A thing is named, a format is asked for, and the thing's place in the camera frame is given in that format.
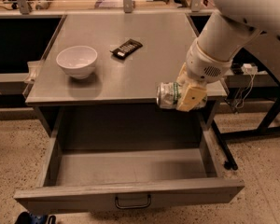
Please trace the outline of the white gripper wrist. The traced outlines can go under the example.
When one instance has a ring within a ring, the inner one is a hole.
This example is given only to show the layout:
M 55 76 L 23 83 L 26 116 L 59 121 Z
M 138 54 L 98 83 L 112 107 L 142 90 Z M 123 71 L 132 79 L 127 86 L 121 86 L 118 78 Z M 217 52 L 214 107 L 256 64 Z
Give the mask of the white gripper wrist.
M 178 84 L 178 111 L 189 112 L 205 107 L 207 102 L 206 83 L 221 79 L 231 67 L 231 61 L 222 62 L 210 57 L 198 45 L 198 39 L 191 44 L 176 82 Z

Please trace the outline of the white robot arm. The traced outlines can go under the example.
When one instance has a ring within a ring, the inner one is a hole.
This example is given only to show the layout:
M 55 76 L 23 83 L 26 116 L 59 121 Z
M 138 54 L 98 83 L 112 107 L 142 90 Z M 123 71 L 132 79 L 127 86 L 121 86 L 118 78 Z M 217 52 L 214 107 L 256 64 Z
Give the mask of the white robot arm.
M 238 51 L 261 47 L 259 59 L 280 82 L 280 0 L 214 0 L 214 11 L 193 41 L 177 83 L 176 109 L 190 111 L 205 96 L 206 85 L 219 80 Z

